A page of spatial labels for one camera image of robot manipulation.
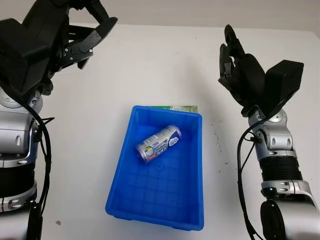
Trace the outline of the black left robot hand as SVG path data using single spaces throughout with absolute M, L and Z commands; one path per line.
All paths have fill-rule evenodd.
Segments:
M 70 24 L 70 9 L 86 9 L 98 22 L 95 28 Z M 36 90 L 49 96 L 55 73 L 73 64 L 83 69 L 93 55 L 93 48 L 102 42 L 117 23 L 99 0 L 37 0 L 22 24 L 48 46 L 50 57 Z

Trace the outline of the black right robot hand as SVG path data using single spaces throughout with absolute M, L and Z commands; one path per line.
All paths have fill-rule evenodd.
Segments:
M 218 82 L 242 106 L 241 114 L 246 118 L 263 96 L 265 72 L 252 54 L 245 53 L 234 29 L 229 24 L 224 28 L 224 37 L 226 43 L 219 49 Z

